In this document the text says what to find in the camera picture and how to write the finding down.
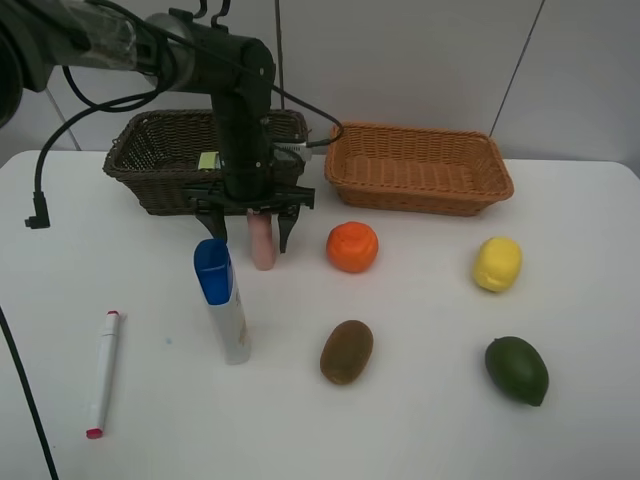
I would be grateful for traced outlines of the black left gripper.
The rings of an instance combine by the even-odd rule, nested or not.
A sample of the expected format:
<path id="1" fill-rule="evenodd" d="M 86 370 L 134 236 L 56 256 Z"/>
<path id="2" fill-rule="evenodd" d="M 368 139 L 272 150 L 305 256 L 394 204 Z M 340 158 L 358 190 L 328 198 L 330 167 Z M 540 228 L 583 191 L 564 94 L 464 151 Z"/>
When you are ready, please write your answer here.
<path id="1" fill-rule="evenodd" d="M 314 207 L 315 190 L 276 178 L 276 148 L 261 121 L 221 119 L 217 131 L 220 177 L 183 188 L 196 219 L 213 238 L 227 241 L 224 215 L 277 213 L 279 252 L 285 253 L 300 208 Z"/>

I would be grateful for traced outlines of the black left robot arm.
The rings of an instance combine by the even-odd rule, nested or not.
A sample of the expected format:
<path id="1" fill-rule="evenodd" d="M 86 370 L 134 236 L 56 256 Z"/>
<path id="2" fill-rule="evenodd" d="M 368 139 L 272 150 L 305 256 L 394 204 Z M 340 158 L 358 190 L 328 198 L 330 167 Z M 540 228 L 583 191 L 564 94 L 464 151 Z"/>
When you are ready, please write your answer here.
<path id="1" fill-rule="evenodd" d="M 15 115 L 25 91 L 40 92 L 56 66 L 130 70 L 155 79 L 152 91 L 106 103 L 138 107 L 167 91 L 209 96 L 220 167 L 190 181 L 186 210 L 217 238 L 229 215 L 274 215 L 286 244 L 315 192 L 276 176 L 277 145 L 266 125 L 275 65 L 259 40 L 199 24 L 173 9 L 141 19 L 111 1 L 5 1 L 1 5 L 1 119 Z"/>

